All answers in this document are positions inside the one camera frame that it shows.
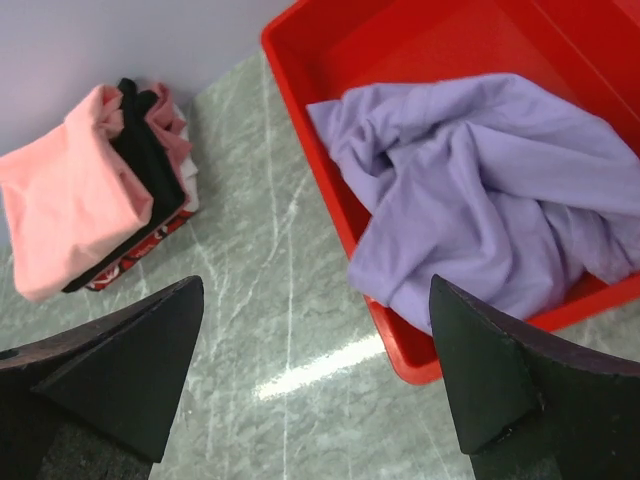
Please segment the lavender t-shirt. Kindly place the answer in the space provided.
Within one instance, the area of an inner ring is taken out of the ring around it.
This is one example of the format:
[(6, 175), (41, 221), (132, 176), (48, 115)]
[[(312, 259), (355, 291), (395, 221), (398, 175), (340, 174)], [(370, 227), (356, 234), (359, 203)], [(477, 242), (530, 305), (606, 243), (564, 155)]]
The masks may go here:
[(584, 274), (639, 269), (638, 157), (519, 75), (369, 85), (307, 111), (370, 213), (350, 284), (423, 332), (434, 276), (527, 319)]

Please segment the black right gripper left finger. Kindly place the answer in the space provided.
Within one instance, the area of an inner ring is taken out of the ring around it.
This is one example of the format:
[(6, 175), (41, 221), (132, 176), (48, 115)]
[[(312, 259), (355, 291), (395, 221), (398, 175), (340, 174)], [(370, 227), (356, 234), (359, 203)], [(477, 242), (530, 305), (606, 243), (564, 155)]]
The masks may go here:
[(165, 453), (203, 311), (203, 282), (189, 276), (2, 351), (2, 478), (148, 478)]

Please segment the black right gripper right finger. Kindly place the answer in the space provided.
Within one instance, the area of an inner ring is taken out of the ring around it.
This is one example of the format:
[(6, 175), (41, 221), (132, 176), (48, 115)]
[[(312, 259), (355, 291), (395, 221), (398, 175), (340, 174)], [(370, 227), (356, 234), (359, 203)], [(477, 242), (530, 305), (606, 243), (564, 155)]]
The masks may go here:
[(638, 478), (638, 363), (515, 319), (439, 276), (430, 317), (476, 478)]

